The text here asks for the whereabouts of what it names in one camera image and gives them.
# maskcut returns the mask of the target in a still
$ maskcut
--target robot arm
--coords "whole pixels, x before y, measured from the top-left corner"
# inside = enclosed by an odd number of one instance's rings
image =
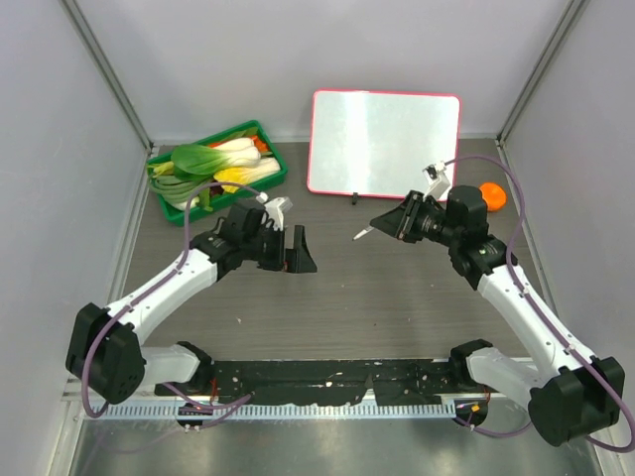
[[[456,186],[449,191],[445,208],[437,202],[447,187],[444,170],[444,164],[427,168],[428,192],[411,191],[397,208],[372,219],[366,230],[378,229],[407,243],[428,239],[446,246],[454,269],[501,313],[534,363],[519,363],[489,342],[476,340],[450,352],[458,379],[486,385],[513,400],[529,412],[543,439],[555,446],[615,424],[619,407],[571,351],[575,349],[620,397],[621,366],[612,357],[599,360],[573,336],[511,255],[513,271],[524,286],[519,290],[509,270],[506,245],[488,233],[487,207],[478,188]],[[539,317],[528,297],[569,346]]]
[[[90,369],[88,384],[109,404],[119,404],[139,387],[164,382],[181,383],[186,392],[201,391],[209,385],[212,361],[188,342],[167,348],[143,347],[150,334],[186,300],[211,287],[245,260],[255,261],[267,271],[314,273],[318,270],[305,239],[304,226],[297,225],[294,246],[285,249],[284,213],[291,208],[286,197],[262,205],[255,200],[239,200],[220,218],[214,230],[190,241],[187,259],[179,255],[173,264],[130,295],[100,308],[85,306],[78,314],[66,355],[66,368],[81,378],[88,349],[97,333],[113,316],[126,312],[99,344]],[[135,297],[155,292],[137,305]]]

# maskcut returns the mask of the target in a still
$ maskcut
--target purple cable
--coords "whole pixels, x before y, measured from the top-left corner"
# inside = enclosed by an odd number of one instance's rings
[[[525,221],[525,195],[523,194],[523,190],[520,187],[520,184],[518,183],[518,180],[516,179],[512,171],[507,166],[502,164],[499,160],[494,159],[492,157],[480,156],[480,155],[465,156],[465,157],[459,157],[459,158],[453,159],[451,161],[446,162],[445,164],[448,166],[450,164],[459,163],[466,160],[474,160],[474,159],[490,162],[500,167],[503,171],[505,171],[505,174],[507,174],[509,179],[512,180],[512,183],[514,184],[514,188],[516,190],[516,194],[518,195],[519,218],[518,218],[518,223],[516,223],[516,227],[514,228],[512,236],[510,237],[509,243],[507,245],[507,253],[505,255],[505,261],[507,264],[507,269],[509,270],[509,274],[511,275],[512,280],[514,284],[516,285],[516,288],[518,288],[520,292],[522,292],[525,287],[522,281],[520,280],[520,278],[518,277],[518,275],[516,274],[516,271],[514,270],[514,265],[512,264],[512,250],[514,249],[516,240],[520,236],[521,230],[523,228],[523,222]],[[547,328],[556,336],[556,339],[558,339],[558,341],[565,348],[569,348],[571,344],[558,331],[558,329],[549,321],[549,318],[545,315],[543,310],[540,309],[540,306],[538,305],[536,300],[529,294],[525,295],[525,299],[527,300],[529,305],[532,307],[536,315],[542,320],[542,322],[547,326]],[[608,451],[613,451],[616,453],[629,453],[633,451],[635,449],[635,417],[631,413],[630,409],[626,406],[626,404],[620,398],[617,392],[615,392],[615,390],[613,390],[613,388],[608,384],[608,382],[606,382],[606,380],[599,374],[599,372],[597,372],[588,362],[586,362],[584,358],[575,349],[570,349],[570,354],[575,358],[575,360],[577,360],[584,367],[584,369],[586,369],[586,371],[589,374],[591,374],[591,376],[593,376],[593,378],[599,383],[599,385],[601,385],[602,388],[606,391],[609,397],[613,399],[613,401],[617,404],[617,406],[620,408],[620,410],[624,414],[624,417],[626,418],[626,421],[628,422],[628,426],[631,430],[631,441],[626,446],[613,446],[611,444],[598,441],[597,439],[591,436],[587,436],[586,440],[596,446],[599,446],[602,449],[606,449]],[[524,431],[527,428],[523,427],[519,429],[518,431]],[[482,430],[479,432],[483,432],[483,431],[489,432],[489,430],[484,430],[483,428],[479,428],[479,430]],[[513,431],[511,433],[498,433],[497,437],[503,437],[503,435],[516,436],[517,434],[519,434],[518,431]]]
[[[238,412],[238,409],[240,409],[244,404],[246,404],[247,401],[249,401],[250,398],[251,398],[251,395],[245,395],[244,397],[238,399],[235,402],[236,405],[229,412],[227,412],[223,416],[218,417],[215,420],[212,420],[212,421],[209,421],[207,423],[204,423],[204,424],[200,425],[198,427],[198,429],[211,428],[212,426],[216,426],[219,423],[222,423],[223,421],[225,421],[226,419],[231,417],[233,414]],[[211,414],[211,410],[196,411],[196,412],[197,413],[201,413],[201,414]],[[182,431],[183,431],[183,429],[180,428],[180,427],[171,429],[170,431],[166,431],[161,436],[153,439],[152,441],[150,441],[150,442],[148,442],[146,444],[142,444],[138,448],[134,448],[134,449],[111,448],[110,446],[106,445],[104,443],[104,439],[106,438],[106,432],[104,431],[104,432],[102,432],[99,435],[99,437],[97,438],[97,441],[95,441],[95,444],[94,444],[92,450],[90,451],[90,454],[86,458],[86,462],[83,464],[83,468],[81,469],[81,472],[79,474],[81,476],[84,476],[85,474],[87,474],[87,471],[88,471],[90,465],[92,464],[92,460],[97,455],[97,452],[98,452],[99,448],[104,448],[106,451],[109,451],[109,452],[115,453],[115,454],[136,454],[136,453],[140,453],[142,451],[145,451],[150,446],[152,446],[154,444],[157,444],[157,443],[163,441],[164,439],[167,439],[168,437],[172,436],[173,434],[180,433]]]
[[[163,276],[160,280],[158,280],[155,284],[147,288],[144,292],[139,294],[137,297],[132,299],[129,304],[124,305],[119,312],[113,315],[112,318],[106,323],[106,325],[104,325],[101,328],[99,333],[96,335],[96,337],[90,344],[90,347],[88,348],[88,352],[86,353],[86,359],[83,363],[83,368],[81,369],[81,402],[83,404],[83,409],[86,411],[86,414],[89,417],[99,418],[106,412],[106,410],[108,410],[108,403],[105,403],[99,411],[94,412],[92,408],[90,407],[90,399],[88,397],[89,370],[90,370],[90,366],[92,365],[92,359],[94,359],[94,356],[95,356],[95,353],[97,352],[97,348],[99,347],[99,344],[108,334],[110,329],[112,329],[112,327],[119,321],[119,319],[121,319],[126,314],[126,312],[132,310],[135,305],[137,305],[143,299],[147,298],[149,295],[151,295],[153,292],[155,292],[160,287],[162,287],[165,283],[167,283],[170,279],[172,279],[179,272],[179,270],[186,264],[186,261],[188,260],[188,254],[190,252],[191,201],[194,200],[196,196],[199,193],[201,193],[203,190],[207,188],[212,188],[215,186],[223,186],[223,185],[237,186],[239,188],[243,188],[245,190],[251,191],[255,195],[260,194],[260,192],[256,190],[255,188],[248,185],[243,185],[242,183],[236,183],[234,181],[216,181],[213,183],[205,183],[199,186],[198,188],[196,188],[191,193],[190,198],[188,199],[188,204],[186,205],[186,211],[185,211],[185,223],[184,223],[185,243],[184,243],[181,260],[177,263],[177,266],[173,270],[171,270],[169,273],[167,273],[165,276]]]
[[[472,428],[469,425],[471,418],[472,418],[472,415],[470,414],[467,421],[465,421],[462,418],[459,418],[458,416],[455,417],[454,419],[458,421],[460,424],[462,424],[463,426],[466,426],[477,433],[484,434],[486,436],[491,436],[492,438],[511,438],[513,436],[518,436],[519,434],[523,434],[525,431],[527,431],[529,428],[532,427],[532,423],[531,421],[529,421],[525,426],[521,427],[520,429],[517,429],[515,431],[510,431],[508,433],[502,433],[499,431],[492,431],[491,429],[481,428],[479,426],[475,426],[474,428]]]
[[[245,395],[244,397],[241,397],[240,399],[230,403],[230,404],[222,404],[222,405],[206,405],[206,404],[201,404],[199,402],[197,402],[194,399],[191,399],[190,397],[188,397],[186,394],[184,394],[183,392],[181,392],[177,387],[175,387],[172,384],[169,383],[165,383],[165,384],[161,384],[163,385],[165,388],[167,388],[168,390],[170,390],[173,394],[175,394],[177,397],[181,397],[183,400],[185,400],[186,402],[188,402],[191,405],[194,405],[197,408],[201,408],[201,409],[206,409],[206,410],[224,410],[224,409],[231,409],[232,407],[234,407],[235,405],[243,405],[244,403],[246,403],[249,399],[250,396],[249,395]]]

